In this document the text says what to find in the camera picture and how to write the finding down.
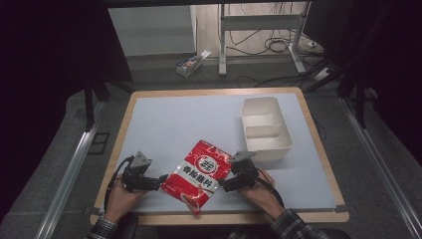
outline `wall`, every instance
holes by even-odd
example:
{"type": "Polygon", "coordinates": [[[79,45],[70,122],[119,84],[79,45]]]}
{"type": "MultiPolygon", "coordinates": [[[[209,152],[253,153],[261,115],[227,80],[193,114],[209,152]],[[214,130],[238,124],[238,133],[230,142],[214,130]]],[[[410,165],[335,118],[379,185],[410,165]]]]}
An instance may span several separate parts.
{"type": "Polygon", "coordinates": [[[125,56],[196,52],[195,6],[108,11],[125,56]]]}

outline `person's left hand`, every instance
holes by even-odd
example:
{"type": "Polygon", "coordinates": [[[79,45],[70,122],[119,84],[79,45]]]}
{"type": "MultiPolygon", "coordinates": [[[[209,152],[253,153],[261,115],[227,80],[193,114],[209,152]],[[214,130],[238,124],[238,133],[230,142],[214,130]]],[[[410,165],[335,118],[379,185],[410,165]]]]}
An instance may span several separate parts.
{"type": "Polygon", "coordinates": [[[117,223],[148,192],[143,190],[128,192],[120,178],[121,175],[117,177],[112,186],[105,211],[105,220],[114,223],[117,223]]]}

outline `person's right hand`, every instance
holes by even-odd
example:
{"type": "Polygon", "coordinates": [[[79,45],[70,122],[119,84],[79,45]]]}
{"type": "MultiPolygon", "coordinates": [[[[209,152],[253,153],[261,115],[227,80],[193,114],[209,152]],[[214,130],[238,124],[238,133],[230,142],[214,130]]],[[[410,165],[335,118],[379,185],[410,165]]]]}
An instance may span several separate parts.
{"type": "MultiPolygon", "coordinates": [[[[260,178],[265,181],[271,183],[271,185],[275,185],[275,181],[273,177],[268,174],[265,170],[260,171],[260,178]]],[[[238,190],[239,193],[243,194],[246,198],[257,204],[270,218],[274,221],[279,218],[284,212],[285,208],[283,208],[277,197],[271,192],[268,187],[263,185],[261,182],[256,182],[254,187],[250,188],[242,188],[238,190]]]]}
{"type": "Polygon", "coordinates": [[[112,185],[108,204],[105,211],[105,219],[117,223],[122,216],[129,212],[135,203],[148,191],[140,190],[129,192],[121,181],[121,175],[117,177],[112,185]]]}

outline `sleeve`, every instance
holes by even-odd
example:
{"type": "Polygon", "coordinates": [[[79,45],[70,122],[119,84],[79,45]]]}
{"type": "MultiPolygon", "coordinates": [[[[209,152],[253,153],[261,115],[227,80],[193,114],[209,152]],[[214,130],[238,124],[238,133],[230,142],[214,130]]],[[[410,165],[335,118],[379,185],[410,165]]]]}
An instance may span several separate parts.
{"type": "Polygon", "coordinates": [[[101,217],[88,233],[87,239],[109,239],[114,235],[116,230],[117,224],[101,217]]]}
{"type": "Polygon", "coordinates": [[[277,218],[271,230],[282,239],[328,239],[325,233],[312,229],[292,209],[277,218]]]}

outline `gray carpet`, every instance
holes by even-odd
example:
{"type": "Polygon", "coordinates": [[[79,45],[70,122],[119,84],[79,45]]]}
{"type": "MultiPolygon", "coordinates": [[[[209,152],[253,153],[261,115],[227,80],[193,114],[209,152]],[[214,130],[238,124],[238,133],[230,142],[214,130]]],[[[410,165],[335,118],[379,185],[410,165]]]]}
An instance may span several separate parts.
{"type": "MultiPolygon", "coordinates": [[[[281,64],[258,62],[245,65],[234,62],[228,66],[227,77],[219,78],[217,65],[215,62],[209,62],[187,79],[176,75],[172,67],[156,67],[150,70],[133,67],[134,82],[127,85],[143,91],[250,88],[256,86],[255,81],[295,74],[293,64],[287,60],[282,60],[281,64]]],[[[292,79],[277,79],[270,81],[269,84],[301,85],[298,78],[294,80],[292,82],[292,79]]],[[[304,81],[303,86],[311,83],[310,80],[304,81]]],[[[351,126],[341,102],[335,96],[336,84],[334,82],[315,93],[306,94],[306,99],[350,212],[350,220],[346,223],[319,223],[313,226],[338,228],[355,239],[412,238],[351,126]]],[[[122,89],[111,84],[107,84],[107,88],[111,92],[111,97],[98,128],[98,140],[108,135],[107,144],[104,148],[101,144],[91,146],[91,153],[85,158],[53,238],[84,238],[92,227],[89,221],[90,214],[93,212],[107,161],[129,100],[129,94],[122,89]]],[[[34,238],[36,235],[84,132],[86,126],[84,108],[83,93],[69,98],[62,126],[39,168],[3,220],[0,226],[0,238],[34,238]]],[[[419,186],[422,181],[421,167],[377,117],[371,104],[366,105],[365,119],[368,131],[373,135],[381,153],[385,155],[393,175],[421,215],[422,190],[419,186]]],[[[155,229],[139,227],[136,238],[156,238],[155,229]]]]}

